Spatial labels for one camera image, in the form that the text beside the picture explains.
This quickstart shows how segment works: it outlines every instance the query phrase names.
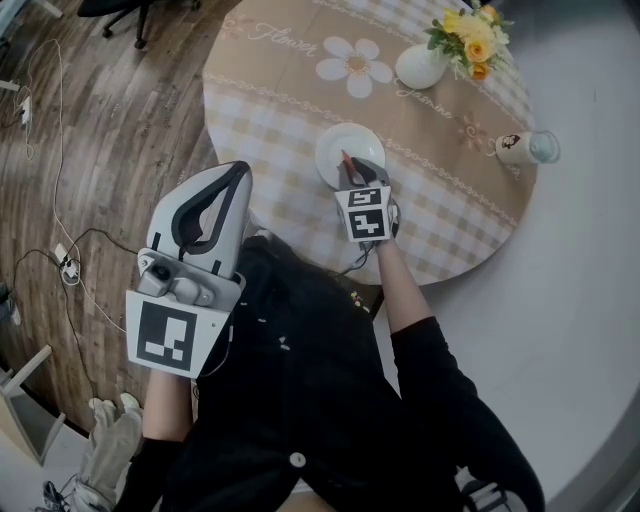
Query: cup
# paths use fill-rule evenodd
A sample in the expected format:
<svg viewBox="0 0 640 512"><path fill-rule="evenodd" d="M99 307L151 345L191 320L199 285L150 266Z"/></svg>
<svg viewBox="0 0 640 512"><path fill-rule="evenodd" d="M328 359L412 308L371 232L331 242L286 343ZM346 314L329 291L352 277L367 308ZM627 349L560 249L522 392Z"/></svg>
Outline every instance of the cup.
<svg viewBox="0 0 640 512"><path fill-rule="evenodd" d="M502 135L496 139L496 155L505 164L551 164L560 158L560 144L548 131Z"/></svg>

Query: cable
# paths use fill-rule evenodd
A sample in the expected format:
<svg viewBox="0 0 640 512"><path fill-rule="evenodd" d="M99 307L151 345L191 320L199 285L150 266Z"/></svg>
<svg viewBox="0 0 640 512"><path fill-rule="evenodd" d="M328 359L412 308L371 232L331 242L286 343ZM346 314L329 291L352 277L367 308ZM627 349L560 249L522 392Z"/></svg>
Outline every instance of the cable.
<svg viewBox="0 0 640 512"><path fill-rule="evenodd" d="M352 272L354 270L359 270L362 267L364 267L367 264L367 260L369 259L369 253L373 250L373 248L376 246L375 242L370 242L369 243L369 247L367 247L364 252L360 255L360 257L358 257L358 259L356 261L354 261L351 266L346 269L343 270L342 272L333 272L333 277L340 277L340 276L346 276L349 272Z"/></svg>
<svg viewBox="0 0 640 512"><path fill-rule="evenodd" d="M105 311L104 311L100 306L98 306L98 304L96 303L96 301L95 301L95 300L93 300L93 299L91 298L91 295L89 295L89 292L87 291L87 287L85 286L84 281L83 281L80 277L78 277L78 280L80 281L80 284L82 285L82 288L84 289L84 293L87 295L87 298L88 298L88 299L93 303L93 305L94 305L95 307L97 307L97 308L100 310L100 312L104 315L104 317L105 317L107 320L109 320L109 322L111 322L111 324L112 324L116 329L118 329L119 331L121 331L121 332L123 332L123 333L127 334L127 331L125 331L125 330L124 330L122 327L120 327L117 323L115 323L113 320L111 320L111 317L110 317L109 315L107 315L107 313L105 313Z"/></svg>
<svg viewBox="0 0 640 512"><path fill-rule="evenodd" d="M69 254L71 253L71 251L73 250L73 248L76 248L76 251L78 252L78 254L80 254L80 248L78 247L77 243L82 240L82 238L87 235L88 233L91 233L92 231L96 232L96 233L101 233L104 236L107 237L107 239L116 247L118 247L119 249L122 249L123 251L126 251L130 254L133 254L135 256L138 255L137 252L135 252L133 249L129 249L128 247L122 245L120 242L114 240L111 235L102 230L102 229L98 229L98 228L89 228L87 229L84 233L82 233L78 238L76 238L75 240L72 240L73 245L71 246L71 248L67 251L67 253L65 254L64 258L62 259L62 265L65 265L67 262L67 258L69 257ZM76 260L75 258L71 258L69 261L73 261L76 262L77 266L78 266L78 279L75 282L72 281L67 281L65 277L62 277L62 280L64 281L65 284L67 284L68 286L77 286L78 284L80 284L82 286L82 289L84 290L85 295L87 296L87 298L89 299L89 301L91 301L91 303L97 307L100 310L100 313L102 313L102 315L116 328L118 329L120 332L123 332L124 334L127 333L127 331L125 329L123 329L122 327L120 327L117 323L115 323L111 317L106 313L106 311L104 309L102 309L102 307L100 307L100 305L98 305L98 303L94 300L93 297L91 297L91 295L89 294L89 290L87 290L86 285L84 284L84 281L82 280L82 264L80 262L80 260Z"/></svg>
<svg viewBox="0 0 640 512"><path fill-rule="evenodd" d="M60 276L60 282L62 283L62 291L64 292L64 310L67 313L67 320L69 320L69 325L71 326L71 332L73 332L73 337L76 340L76 347L78 348L78 356L80 357L80 363L82 364L82 370L84 371L84 376L89 381L89 386L91 386L91 398L96 397L96 389L93 385L93 381L89 377L89 372L87 371L87 365L84 362L84 357L82 356L82 349L80 348L80 340L78 339L78 334L76 333L76 329L73 326L73 321L71 320L71 315L69 314L69 294L67 293L67 288L62 281L62 276Z"/></svg>
<svg viewBox="0 0 640 512"><path fill-rule="evenodd" d="M78 244L78 242L79 242L80 240L82 240L82 239L85 237L85 235L86 235L87 233L91 233L92 231L95 231L96 233L101 233L101 234L103 234L104 236L106 236L106 237L109 239L109 241L110 241L113 245L115 245L115 246L116 246L116 247L118 247L119 249L122 249L123 251L126 251L126 252L128 252L128 253L131 253L131 254L133 254L133 255L135 255L135 256L137 256L137 255L138 255L138 253L137 253L136 251L134 251L133 249L129 249L129 248L128 248L128 247L126 247L125 245L122 245L120 242L118 242L118 241L114 240L113 238L111 238L111 235L110 235L107 231L104 231L103 229L98 229L98 228L89 228L89 229L87 229L84 233L82 233L78 238L76 238L75 240L73 240L73 239L71 239L71 238L69 239L69 240L71 240L71 244L72 244L72 245L71 245L71 248L67 251L67 254L65 254L65 255L64 255L64 257L65 257L65 258L67 258L67 257L69 256L69 253L71 253L71 251L73 251L73 248L74 248L74 247L76 248L76 251L78 251L78 254L79 254L79 253L80 253L80 248L79 248L79 247L78 247L78 245L77 245L77 244Z"/></svg>
<svg viewBox="0 0 640 512"><path fill-rule="evenodd" d="M62 51L61 51L61 48L60 48L60 43L58 43L58 41L56 39L49 39L49 40L45 41L38 48L36 48L36 50L31 54L31 57L29 57L29 62L27 64L28 82L27 82L27 85L22 86L20 88L20 90L18 91L18 93L14 96L14 114L18 111L19 108L22 107L22 104L26 100L26 98L28 98L28 97L32 98L32 105L31 105L31 108L29 110L29 120L27 122L27 128L26 128L26 134L25 134L25 137L26 137L26 139L25 139L26 157L27 157L27 160L32 160L33 157L34 157L35 150L34 150L33 146L31 146L31 144L29 143L29 138L30 138L30 135L31 135L31 129L32 129L32 125L33 125L33 110L34 110L35 105L33 104L33 92L31 90L31 86L33 84L33 76L31 75L31 64L33 62L34 57L37 55L37 53L40 50L42 50L42 48L44 48L49 43L54 43L56 45L56 49L57 49L57 53L58 53L58 65L59 65L59 68L60 68L60 89L59 89L60 108L59 108L59 111L58 111L58 124L59 124L59 128L60 128L59 129L59 133L60 133L60 165L58 167L58 172L56 174L56 179L55 179L55 185L53 187L53 217L54 217L55 221L62 228L62 231L65 234L65 236L67 237L67 239L71 242L71 247L69 249L69 252L67 252L67 254L65 255L65 258L63 259L63 264L66 263L66 258L69 256L69 253L71 251L73 251L74 248L76 249L76 252L78 254L77 260L75 260L75 261L78 262L78 280L77 281L69 281L66 278L66 275L64 275L64 274L61 274L60 279L62 280L63 284L65 284L67 286L77 286L78 284L81 284L82 288L84 290L84 293L87 296L87 298L100 310L100 312L104 315L104 317L107 318L107 320L109 320L109 322L111 324L113 324L115 327L117 327L120 331L126 333L126 331L124 329L122 329L118 324L116 324L109 317L109 315L107 315L107 313L104 311L104 309L102 309L96 303L96 301L93 299L93 297L91 297L91 295L89 295L89 291L87 290L87 287L85 286L84 282L82 281L82 273L81 273L81 261L82 261L82 258L80 256L80 249L77 246L77 242L83 236L85 236L87 233L89 233L90 231L96 231L96 232L99 232L99 233L102 233L103 235L105 235L111 241L111 243L113 243L114 245L116 245L120 249L123 249L123 250L125 250L127 252L130 252L132 254L137 254L137 253L135 251L132 251L131 249L128 249L124 245L118 243L117 241L115 241L111 237L111 235L109 235L109 233L107 233L106 231L103 231L101 229L89 228L87 231L82 233L82 235L80 235L78 238L76 238L76 240L73 240L71 238L71 235L69 235L69 232L67 231L66 227L64 226L64 224L60 220L60 217L58 216L58 211L57 211L58 186L60 184L60 176L62 174L62 169L64 167L64 127L62 125L62 112L63 112L63 94L62 94L62 90L63 90L63 85L64 84L63 84ZM18 99L23 94L24 91L26 91L27 94L24 97L24 99L21 102L19 102L19 106L18 106Z"/></svg>
<svg viewBox="0 0 640 512"><path fill-rule="evenodd" d="M56 45L56 49L58 51L58 65L60 68L60 90L59 90L59 96L60 96L60 109L58 110L58 123L60 126L60 165L58 167L58 173L56 175L56 181L55 181L55 185L53 187L53 217L55 218L56 222L60 225L60 227L62 228L63 233L65 234L65 236L69 239L70 242L73 242L73 239L71 238L71 235L69 235L69 232L67 231L67 228L65 228L64 224L62 223L62 221L60 220L60 217L58 217L58 211L56 208L56 200L58 197L58 184L60 183L60 175L62 174L62 168L64 165L64 128L62 125L62 111L63 111L63 95L62 95L62 89L63 89L63 69L62 69L62 50L60 48L60 43L58 43L57 39L48 39L47 41L45 41L44 43L42 43L40 46L38 46L38 48L36 48L34 50L34 52L31 54L31 57L29 57L29 62L27 64L27 85L23 85L20 90L17 92L17 94L14 97L14 114L18 111L19 108L22 107L22 103L24 102L24 100L26 100L26 98L31 97L32 101L31 101L31 108L29 109L29 120L27 121L27 127L25 130L25 156L27 157L27 160L32 160L35 154L35 149L33 148L33 146L29 143L29 139L31 137L31 130L32 130L32 126L33 126L33 110L35 107L35 104L33 102L33 92L31 91L31 85L33 84L33 76L31 75L31 63L33 62L33 58L38 54L38 52L40 50L42 50L42 48L44 48L47 44L49 43L54 43ZM17 106L18 104L18 98L20 97L20 95L23 93L23 91L27 92L27 95L24 97L24 99L19 102L19 106ZM80 251L78 251L78 260L80 260Z"/></svg>
<svg viewBox="0 0 640 512"><path fill-rule="evenodd" d="M199 379L203 379L205 377L211 377L214 373L216 373L220 368L222 368L222 365L226 362L227 357L229 356L229 347L231 346L231 342L233 341L233 318L231 318L231 325L229 325L229 342L227 343L227 351L224 353L224 357L222 358L222 361L220 361L220 364L218 366L216 366L213 370L211 370L208 373L200 374L198 376Z"/></svg>
<svg viewBox="0 0 640 512"><path fill-rule="evenodd" d="M20 119L22 118L22 114L24 114L24 110L21 110L17 117L11 121L9 124L5 124L4 120L7 117L7 113L5 112L4 114L2 114L2 120L0 121L0 126L2 126L2 128L11 128L14 124L16 124L18 121L20 121Z"/></svg>
<svg viewBox="0 0 640 512"><path fill-rule="evenodd" d="M82 364L82 368L84 370L84 376L87 378L87 381L89 381L89 385L91 386L91 398L95 398L96 396L96 392L95 392L95 388L93 386L93 381L89 378L89 372L87 371L87 366L84 362L84 357L82 356L82 350L80 348L80 340L78 339L78 335L76 333L75 327L73 326L73 322L71 321L71 315L69 314L69 295L67 294L67 289L64 285L64 281L62 279L62 269L60 267L60 265L58 264L58 262L53 259L51 256L49 256L47 253L41 251L40 249L30 249L28 250L26 253L24 253L24 255L16 262L14 268L13 268L13 282L11 285L11 290L7 291L5 293L5 295L2 297L2 299L0 299L0 302L3 302L4 300L6 300L6 297L8 297L9 295L12 295L13 292L15 291L16 288L16 280L18 278L18 267L20 265L20 263L22 261L24 261L26 259L27 256L29 256L32 253L37 252L38 254L42 254L45 258L47 258L48 261L50 261L58 270L58 277L60 278L60 282L62 282L62 291L64 292L64 298L65 298L65 311L67 313L67 320L69 320L69 325L71 326L71 331L73 332L73 337L76 340L76 347L78 348L78 356L80 358L80 363Z"/></svg>
<svg viewBox="0 0 640 512"><path fill-rule="evenodd" d="M62 486L62 489L60 489L60 494L62 494L64 492L64 490L67 488L67 485L69 485L71 483L71 480L73 480L75 477L78 476L78 473L74 473L73 475L71 475L71 477L69 478L69 480L67 480L67 483L65 483Z"/></svg>

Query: person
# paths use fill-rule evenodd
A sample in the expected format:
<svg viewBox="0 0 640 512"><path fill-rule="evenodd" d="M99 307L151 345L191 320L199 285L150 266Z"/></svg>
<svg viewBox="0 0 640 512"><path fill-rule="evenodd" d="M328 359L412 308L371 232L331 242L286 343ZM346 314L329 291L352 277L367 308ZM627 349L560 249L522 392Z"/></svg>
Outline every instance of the person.
<svg viewBox="0 0 640 512"><path fill-rule="evenodd" d="M533 470L391 239L376 249L402 397L371 316L277 239L245 240L246 287L197 379L152 370L144 445L117 512L537 512Z"/></svg>
<svg viewBox="0 0 640 512"><path fill-rule="evenodd" d="M71 494L72 512L110 512L116 506L118 480L142 437L140 404L129 393L121 393L120 400L124 414L117 420L116 406L111 400L95 397L89 400L96 425L89 434Z"/></svg>

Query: orange flower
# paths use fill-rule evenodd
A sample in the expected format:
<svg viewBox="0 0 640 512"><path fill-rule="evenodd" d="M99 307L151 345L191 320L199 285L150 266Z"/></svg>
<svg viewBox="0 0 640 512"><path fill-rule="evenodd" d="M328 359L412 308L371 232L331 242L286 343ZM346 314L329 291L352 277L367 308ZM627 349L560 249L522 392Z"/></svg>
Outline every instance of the orange flower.
<svg viewBox="0 0 640 512"><path fill-rule="evenodd" d="M484 62L476 62L471 67L471 78L474 80L484 80L489 76L489 66Z"/></svg>
<svg viewBox="0 0 640 512"><path fill-rule="evenodd" d="M498 15L498 11L496 11L495 8L492 7L491 5L485 5L484 7L481 7L480 10L482 12L487 13L489 16L491 16L494 21L498 21L498 19L500 19L500 16Z"/></svg>
<svg viewBox="0 0 640 512"><path fill-rule="evenodd" d="M489 45L483 41L469 41L464 45L464 52L471 62L484 62L493 54Z"/></svg>

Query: black shirt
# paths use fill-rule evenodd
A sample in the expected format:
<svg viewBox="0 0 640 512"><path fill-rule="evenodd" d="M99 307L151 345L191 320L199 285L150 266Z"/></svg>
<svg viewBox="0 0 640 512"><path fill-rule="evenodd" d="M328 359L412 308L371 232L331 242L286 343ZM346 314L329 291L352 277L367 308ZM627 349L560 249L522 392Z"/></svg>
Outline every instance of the black shirt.
<svg viewBox="0 0 640 512"><path fill-rule="evenodd" d="M460 511L462 467L544 509L435 318L392 335L401 399L369 315L323 272L263 238L245 244L239 271L234 340L198 379L198 420L184 443L145 441L117 511L151 510L163 495L163 511L273 512L300 478L338 511ZM223 360L220 340L203 374Z"/></svg>

